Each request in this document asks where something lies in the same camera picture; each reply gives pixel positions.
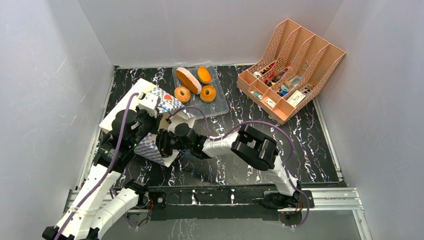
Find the brown checkered paper bag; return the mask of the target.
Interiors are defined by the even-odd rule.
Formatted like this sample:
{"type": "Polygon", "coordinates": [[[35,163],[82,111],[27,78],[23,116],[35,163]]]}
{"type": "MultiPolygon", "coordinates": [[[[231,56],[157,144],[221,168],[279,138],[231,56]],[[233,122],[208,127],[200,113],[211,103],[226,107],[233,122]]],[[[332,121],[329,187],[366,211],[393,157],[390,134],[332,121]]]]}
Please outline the brown checkered paper bag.
{"type": "Polygon", "coordinates": [[[123,141],[132,143],[133,152],[147,160],[169,167],[179,154],[166,141],[178,124],[193,127],[195,115],[184,110],[184,105],[153,83],[139,79],[116,106],[104,117],[99,127],[119,136],[121,120],[128,109],[123,141]]]}

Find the sugared orange fake donut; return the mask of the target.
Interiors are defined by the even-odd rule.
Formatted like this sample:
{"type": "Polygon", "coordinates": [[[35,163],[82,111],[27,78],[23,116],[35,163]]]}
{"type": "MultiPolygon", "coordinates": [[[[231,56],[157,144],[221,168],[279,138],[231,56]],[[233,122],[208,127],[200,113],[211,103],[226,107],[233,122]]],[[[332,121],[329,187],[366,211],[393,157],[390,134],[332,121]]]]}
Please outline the sugared orange fake donut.
{"type": "Polygon", "coordinates": [[[191,92],[184,86],[178,86],[174,90],[174,96],[182,104],[186,104],[191,99],[191,92]]]}

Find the pink sugared bread slice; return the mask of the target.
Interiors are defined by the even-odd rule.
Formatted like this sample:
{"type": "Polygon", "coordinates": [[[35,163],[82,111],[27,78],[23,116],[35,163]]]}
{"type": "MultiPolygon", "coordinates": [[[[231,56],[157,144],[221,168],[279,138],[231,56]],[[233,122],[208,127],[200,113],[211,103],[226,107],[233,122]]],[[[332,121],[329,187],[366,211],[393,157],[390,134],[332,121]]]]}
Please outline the pink sugared bread slice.
{"type": "Polygon", "coordinates": [[[202,91],[202,85],[199,80],[186,68],[178,67],[176,76],[180,82],[193,94],[199,95],[202,91]]]}

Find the round orange fake bun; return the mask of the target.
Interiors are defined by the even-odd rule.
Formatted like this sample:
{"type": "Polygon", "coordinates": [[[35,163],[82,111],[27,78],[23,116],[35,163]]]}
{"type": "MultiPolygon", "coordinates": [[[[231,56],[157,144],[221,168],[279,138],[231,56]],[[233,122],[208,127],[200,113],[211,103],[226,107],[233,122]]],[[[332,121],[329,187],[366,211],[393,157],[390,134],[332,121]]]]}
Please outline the round orange fake bun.
{"type": "Polygon", "coordinates": [[[210,84],[212,81],[212,76],[209,73],[209,71],[204,67],[204,66],[200,66],[197,70],[197,75],[198,75],[198,79],[200,82],[202,82],[203,84],[210,84]]]}

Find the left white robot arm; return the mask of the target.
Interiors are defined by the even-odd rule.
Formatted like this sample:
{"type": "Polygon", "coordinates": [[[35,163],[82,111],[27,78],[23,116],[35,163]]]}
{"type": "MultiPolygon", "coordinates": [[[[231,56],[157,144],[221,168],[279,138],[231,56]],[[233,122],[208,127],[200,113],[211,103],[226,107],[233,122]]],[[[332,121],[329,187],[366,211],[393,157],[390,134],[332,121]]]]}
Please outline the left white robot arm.
{"type": "Polygon", "coordinates": [[[163,114],[157,108],[124,109],[112,118],[95,154],[90,172],[73,203],[54,226],[42,233],[45,240],[99,240],[133,207],[149,203],[148,187],[131,180],[106,206],[104,198],[123,174],[143,138],[156,133],[163,114]]]}

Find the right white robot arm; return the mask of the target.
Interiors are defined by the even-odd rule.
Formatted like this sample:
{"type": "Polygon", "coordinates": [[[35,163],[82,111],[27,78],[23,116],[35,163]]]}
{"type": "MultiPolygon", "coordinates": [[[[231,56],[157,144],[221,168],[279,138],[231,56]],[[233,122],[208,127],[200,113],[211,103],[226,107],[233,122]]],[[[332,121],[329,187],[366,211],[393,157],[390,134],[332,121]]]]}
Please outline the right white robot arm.
{"type": "Polygon", "coordinates": [[[302,199],[297,179],[283,166],[277,142],[247,124],[236,126],[222,136],[207,137],[181,123],[173,131],[159,130],[155,143],[162,157],[170,157],[173,151],[185,151],[201,160],[234,154],[266,173],[286,206],[295,207],[302,199]]]}

